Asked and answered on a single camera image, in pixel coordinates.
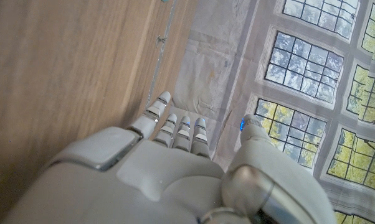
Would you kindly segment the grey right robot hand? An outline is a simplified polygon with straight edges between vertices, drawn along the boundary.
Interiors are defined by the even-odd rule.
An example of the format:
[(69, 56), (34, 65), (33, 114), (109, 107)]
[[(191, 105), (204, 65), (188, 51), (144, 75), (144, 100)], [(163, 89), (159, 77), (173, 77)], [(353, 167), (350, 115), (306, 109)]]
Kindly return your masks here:
[(167, 117), (165, 91), (128, 128), (73, 142), (5, 223), (334, 223), (325, 191), (279, 151), (256, 116), (229, 168), (211, 160), (203, 119)]

